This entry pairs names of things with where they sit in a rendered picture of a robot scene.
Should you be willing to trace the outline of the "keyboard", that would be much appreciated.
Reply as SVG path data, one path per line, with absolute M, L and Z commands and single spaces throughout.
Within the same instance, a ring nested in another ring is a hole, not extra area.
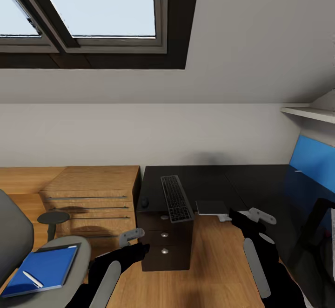
M 161 177 L 172 223 L 196 220 L 178 175 Z

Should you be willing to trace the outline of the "notebook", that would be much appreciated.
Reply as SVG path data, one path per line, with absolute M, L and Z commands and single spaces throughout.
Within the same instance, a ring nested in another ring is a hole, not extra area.
M 223 201 L 196 201 L 199 215 L 229 215 Z

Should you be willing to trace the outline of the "monitor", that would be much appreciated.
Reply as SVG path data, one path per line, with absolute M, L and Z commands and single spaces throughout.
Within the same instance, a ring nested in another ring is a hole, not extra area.
M 332 217 L 332 236 L 328 236 L 323 238 L 318 246 L 315 246 L 311 243 L 309 243 L 310 239 L 313 237 L 316 229 L 318 228 L 322 218 L 324 218 L 324 215 L 326 214 L 327 210 L 331 208 L 331 217 Z M 305 224 L 300 227 L 301 234 L 298 239 L 298 242 L 302 246 L 308 246 L 309 248 L 313 249 L 316 252 L 317 260 L 319 263 L 319 266 L 324 273 L 325 277 L 327 278 L 328 282 L 330 283 L 331 287 L 335 290 L 335 283 L 329 276 L 326 268 L 324 267 L 324 264 L 321 260 L 320 256 L 320 245 L 327 241 L 332 240 L 332 250 L 333 250 L 333 278 L 335 281 L 335 203 L 331 202 L 330 200 L 327 200 L 325 198 L 318 198 L 315 202 L 315 205 L 310 212 Z

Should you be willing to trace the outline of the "pen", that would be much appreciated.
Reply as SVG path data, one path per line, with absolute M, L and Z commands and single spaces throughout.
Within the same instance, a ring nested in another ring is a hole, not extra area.
M 43 287 L 43 285 L 40 283 L 40 282 L 38 282 L 36 279 L 34 279 L 32 276 L 30 276 L 28 273 L 26 273 L 26 272 L 23 272 L 27 277 L 29 277 L 29 279 L 31 279 L 32 281 L 34 281 L 37 285 L 38 285 L 38 288 L 39 287 Z

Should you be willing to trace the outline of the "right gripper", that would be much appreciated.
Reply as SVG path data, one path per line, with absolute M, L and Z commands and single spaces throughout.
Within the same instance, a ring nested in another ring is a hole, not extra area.
M 238 212 L 238 211 L 234 211 L 232 208 L 230 208 L 229 210 L 229 218 L 231 218 L 231 222 L 232 222 L 232 225 L 240 228 L 242 230 L 242 233 L 244 231 L 244 229 L 247 227 L 247 226 L 255 226 L 255 227 L 258 227 L 260 230 L 264 231 L 266 230 L 266 227 L 264 224 L 258 222 L 254 222 L 252 220 L 250 220 L 246 215 Z

